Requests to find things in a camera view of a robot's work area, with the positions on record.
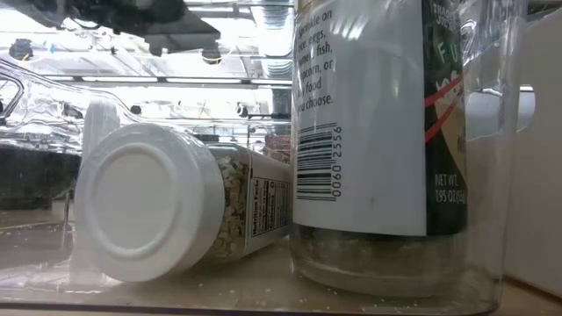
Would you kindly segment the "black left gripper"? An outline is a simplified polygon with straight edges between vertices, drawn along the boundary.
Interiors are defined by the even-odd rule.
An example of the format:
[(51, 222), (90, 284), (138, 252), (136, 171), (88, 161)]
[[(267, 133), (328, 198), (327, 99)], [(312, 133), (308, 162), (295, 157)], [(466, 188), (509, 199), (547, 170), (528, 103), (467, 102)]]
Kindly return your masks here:
[(184, 0), (76, 0), (80, 19), (144, 35), (155, 56), (216, 46), (220, 31), (199, 17), (184, 17), (185, 9)]

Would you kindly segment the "white-lidded spice jar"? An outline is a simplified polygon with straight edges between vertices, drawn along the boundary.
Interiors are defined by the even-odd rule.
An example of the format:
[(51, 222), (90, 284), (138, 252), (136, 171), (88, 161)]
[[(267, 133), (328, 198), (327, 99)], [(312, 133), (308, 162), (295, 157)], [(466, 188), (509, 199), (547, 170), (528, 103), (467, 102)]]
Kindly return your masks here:
[(75, 212), (102, 273), (146, 282), (237, 261), (283, 239), (292, 170), (236, 144), (132, 124), (83, 161)]

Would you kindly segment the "furikake seasoning glass jar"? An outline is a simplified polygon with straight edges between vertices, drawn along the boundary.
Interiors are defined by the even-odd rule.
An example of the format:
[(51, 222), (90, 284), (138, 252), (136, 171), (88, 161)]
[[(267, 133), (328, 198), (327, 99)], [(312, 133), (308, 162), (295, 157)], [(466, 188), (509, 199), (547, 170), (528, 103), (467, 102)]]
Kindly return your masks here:
[(379, 296), (448, 293), (465, 264), (462, 0), (298, 0), (294, 268)]

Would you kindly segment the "black ceiling-mounted device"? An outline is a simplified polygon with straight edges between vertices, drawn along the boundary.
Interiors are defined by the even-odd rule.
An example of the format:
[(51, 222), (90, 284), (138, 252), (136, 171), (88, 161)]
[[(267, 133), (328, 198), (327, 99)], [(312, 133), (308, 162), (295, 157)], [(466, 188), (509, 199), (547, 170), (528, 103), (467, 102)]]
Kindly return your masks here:
[(222, 54), (218, 47), (205, 47), (201, 50), (202, 60), (209, 65), (217, 65), (222, 61)]
[(9, 48), (10, 57), (18, 61), (29, 61), (33, 57), (30, 39), (16, 39)]

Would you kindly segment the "white building column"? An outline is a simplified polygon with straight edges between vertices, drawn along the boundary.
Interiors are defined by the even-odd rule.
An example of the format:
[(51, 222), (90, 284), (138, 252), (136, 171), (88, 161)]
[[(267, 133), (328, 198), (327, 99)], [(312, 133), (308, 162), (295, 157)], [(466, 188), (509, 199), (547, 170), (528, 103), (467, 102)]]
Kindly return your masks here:
[(119, 127), (120, 118), (113, 102), (91, 101), (84, 118), (83, 156), (87, 156), (105, 136)]

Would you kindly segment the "wide clear plastic bin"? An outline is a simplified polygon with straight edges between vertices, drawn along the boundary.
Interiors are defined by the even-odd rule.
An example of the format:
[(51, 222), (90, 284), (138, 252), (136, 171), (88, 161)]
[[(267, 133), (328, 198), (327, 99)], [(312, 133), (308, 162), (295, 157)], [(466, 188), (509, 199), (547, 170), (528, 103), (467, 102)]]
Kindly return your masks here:
[[(483, 316), (501, 301), (517, 128), (519, 49), (529, 0), (462, 0), (467, 225), (465, 264), (448, 293), (379, 296), (316, 282), (293, 266), (292, 73), (264, 75), (252, 7), (264, 0), (184, 0), (221, 33), (222, 61), (201, 50), (154, 56), (148, 43), (67, 18), (47, 27), (0, 3), (0, 310), (349, 316)], [(29, 39), (33, 57), (9, 55)], [(102, 273), (77, 228), (75, 193), (91, 101), (113, 102), (120, 127), (155, 124), (249, 149), (251, 126), (291, 128), (289, 233), (240, 260), (146, 282)]]

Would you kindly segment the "white plastic bin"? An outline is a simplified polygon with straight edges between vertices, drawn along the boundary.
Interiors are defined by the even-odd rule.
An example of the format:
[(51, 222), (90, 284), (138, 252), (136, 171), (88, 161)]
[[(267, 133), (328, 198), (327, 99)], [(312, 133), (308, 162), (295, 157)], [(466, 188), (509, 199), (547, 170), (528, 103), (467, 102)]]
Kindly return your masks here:
[(562, 298), (562, 7), (530, 24), (522, 53), (505, 271)]

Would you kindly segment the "silver ventilation duct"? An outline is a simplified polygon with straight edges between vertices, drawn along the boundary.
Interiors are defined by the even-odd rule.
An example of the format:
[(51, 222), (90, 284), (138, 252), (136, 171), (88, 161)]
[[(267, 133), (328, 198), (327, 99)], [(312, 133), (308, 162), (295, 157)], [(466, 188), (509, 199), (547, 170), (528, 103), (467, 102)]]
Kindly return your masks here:
[(292, 73), (292, 0), (264, 0), (266, 5), (252, 7), (258, 31), (259, 53), (264, 75), (286, 79)]

